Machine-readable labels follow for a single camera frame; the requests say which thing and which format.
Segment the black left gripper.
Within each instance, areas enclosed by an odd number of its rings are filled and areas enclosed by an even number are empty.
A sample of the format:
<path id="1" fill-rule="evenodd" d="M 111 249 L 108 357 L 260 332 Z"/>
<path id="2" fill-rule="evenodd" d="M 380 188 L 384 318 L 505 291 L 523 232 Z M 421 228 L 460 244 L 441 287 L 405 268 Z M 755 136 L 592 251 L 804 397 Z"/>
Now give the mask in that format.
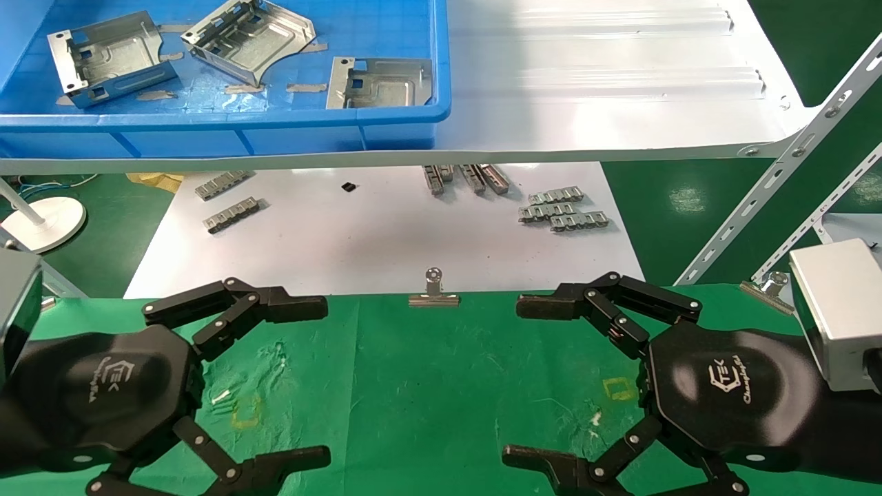
<path id="1" fill-rule="evenodd" d="M 14 474 L 110 464 L 86 494 L 167 495 L 130 476 L 179 440 L 216 475 L 204 495 L 277 495 L 290 475 L 330 465 L 328 446 L 237 464 L 193 420 L 204 386 L 192 346 L 160 324 L 29 342 L 14 367 Z"/>

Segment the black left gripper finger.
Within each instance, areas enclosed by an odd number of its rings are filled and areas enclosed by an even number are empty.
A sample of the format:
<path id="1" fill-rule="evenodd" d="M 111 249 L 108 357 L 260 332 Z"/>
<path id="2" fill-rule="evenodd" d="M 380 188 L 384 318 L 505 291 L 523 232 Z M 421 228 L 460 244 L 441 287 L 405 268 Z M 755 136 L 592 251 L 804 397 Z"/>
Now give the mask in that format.
<path id="1" fill-rule="evenodd" d="M 291 296 L 281 286 L 253 287 L 236 278 L 218 280 L 143 307 L 146 324 L 163 324 L 167 329 L 211 318 L 192 337 L 196 355 L 206 362 L 220 357 L 262 322 L 321 320 L 328 313 L 324 296 Z"/>

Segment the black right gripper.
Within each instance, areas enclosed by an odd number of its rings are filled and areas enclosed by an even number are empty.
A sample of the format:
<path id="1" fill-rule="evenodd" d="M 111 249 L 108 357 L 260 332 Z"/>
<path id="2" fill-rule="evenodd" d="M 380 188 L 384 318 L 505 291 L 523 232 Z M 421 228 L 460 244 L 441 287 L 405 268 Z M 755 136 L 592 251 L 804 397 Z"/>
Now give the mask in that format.
<path id="1" fill-rule="evenodd" d="M 675 326 L 648 345 L 648 331 L 626 310 Z M 696 300 L 617 272 L 517 299 L 521 318 L 583 318 L 627 358 L 645 358 L 648 349 L 653 407 L 676 440 L 708 453 L 695 456 L 708 480 L 667 495 L 748 495 L 748 484 L 722 458 L 763 471 L 796 470 L 806 459 L 802 432 L 824 380 L 803 337 L 703 329 L 689 323 L 697 322 L 701 310 Z M 683 320 L 689 322 L 677 324 Z M 628 495 L 619 475 L 653 442 L 668 437 L 668 424 L 647 415 L 596 461 L 508 444 L 502 462 L 545 474 L 557 495 Z"/>

